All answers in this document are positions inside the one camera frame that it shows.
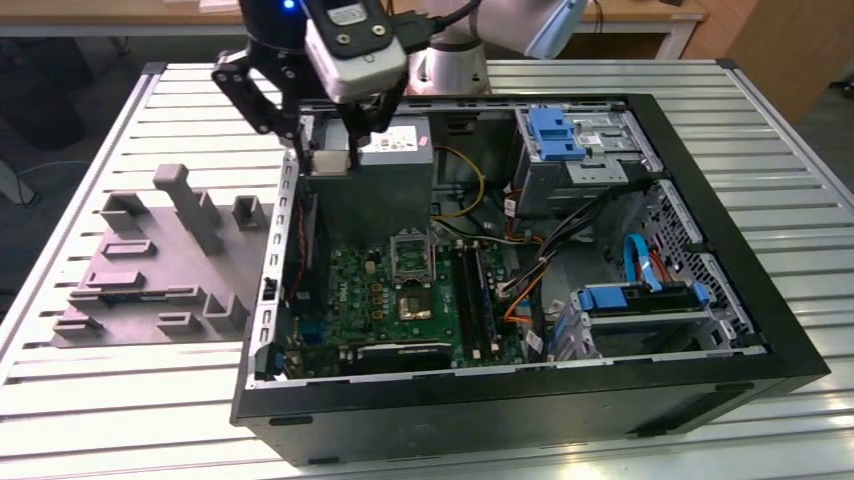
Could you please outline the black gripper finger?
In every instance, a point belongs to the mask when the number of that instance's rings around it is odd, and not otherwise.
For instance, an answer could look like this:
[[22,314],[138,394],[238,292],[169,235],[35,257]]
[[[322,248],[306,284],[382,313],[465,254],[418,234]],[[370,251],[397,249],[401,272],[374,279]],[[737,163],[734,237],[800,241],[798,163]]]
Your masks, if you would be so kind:
[[[275,104],[265,95],[251,72],[257,71],[282,95]],[[310,167],[309,140],[301,116],[302,95],[313,93],[311,64],[297,50],[246,47],[222,51],[211,79],[259,134],[275,134],[294,150],[301,171]]]
[[361,153],[363,142],[370,142],[373,133],[382,133],[389,129],[398,106],[406,93],[406,82],[398,81],[374,98],[373,103],[363,107],[359,102],[342,105],[342,120],[349,132],[349,156],[351,168],[361,167]]

